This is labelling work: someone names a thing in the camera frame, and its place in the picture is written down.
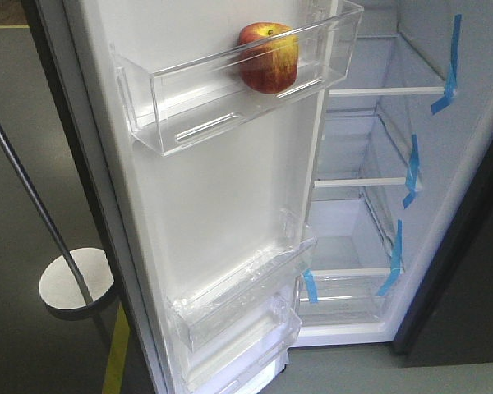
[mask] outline stand base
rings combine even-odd
[[[72,250],[71,256],[84,277],[93,302],[85,303],[66,260],[60,256],[44,270],[39,282],[42,301],[58,317],[71,317],[72,314],[89,311],[114,293],[110,291],[113,277],[103,250],[81,248]]]

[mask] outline yellow floor line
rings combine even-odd
[[[106,365],[106,374],[104,375],[102,394],[119,394],[121,392],[129,337],[130,327],[128,326],[124,309],[122,305],[119,305],[115,328],[113,329],[112,345]]]

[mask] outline blue tape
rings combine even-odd
[[[402,221],[398,220],[398,230],[396,231],[396,239],[394,240],[393,253],[391,255],[391,274],[381,288],[376,293],[377,296],[385,296],[387,291],[392,287],[400,276],[402,270]]]
[[[318,303],[318,290],[316,289],[316,283],[314,282],[314,275],[310,269],[307,269],[303,273],[303,279],[305,279],[306,291],[309,293],[309,302],[311,304]]]
[[[418,154],[418,137],[416,134],[411,136],[412,148],[409,158],[408,174],[405,176],[405,186],[409,194],[403,199],[403,208],[407,208],[417,196],[417,179],[420,170],[420,155]]]
[[[457,90],[457,75],[458,75],[458,40],[460,38],[460,25],[462,23],[462,15],[454,16],[453,22],[453,37],[451,39],[451,60],[447,71],[447,81],[445,82],[444,97],[431,105],[433,115],[448,107],[454,99]]]

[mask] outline refrigerator shelf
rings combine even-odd
[[[285,234],[210,289],[190,298],[169,302],[171,319],[187,348],[198,351],[235,320],[310,267],[316,239],[304,226],[297,233],[295,223],[285,223]],[[303,241],[293,245],[296,236]]]
[[[309,221],[318,238],[312,271],[389,271],[394,242],[389,213],[373,213],[365,199],[314,201]]]
[[[313,199],[354,198],[364,186],[404,186],[408,156],[400,152],[397,134],[389,132],[387,122],[378,114],[328,114]]]
[[[369,109],[382,96],[442,95],[444,90],[445,80],[401,34],[359,37],[347,79],[329,91],[329,109]]]
[[[384,297],[376,292],[389,275],[339,276],[327,271],[313,271],[317,303],[311,303],[301,284],[299,316],[304,326],[377,323],[383,313]]]
[[[235,392],[287,351],[297,340],[302,321],[288,297],[276,293],[244,313],[240,325],[218,335],[191,361],[183,379],[186,393]]]
[[[343,80],[363,8],[343,0],[340,9],[337,16],[158,71],[114,53],[131,134],[167,156]],[[245,51],[290,35],[299,47],[295,83],[277,94],[249,88],[240,63],[263,55],[245,58]]]

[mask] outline red apple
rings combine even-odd
[[[290,30],[280,23],[257,22],[241,30],[237,43],[248,44]],[[241,53],[239,63],[241,78],[258,92],[282,92],[296,80],[298,52],[295,34],[246,49]]]

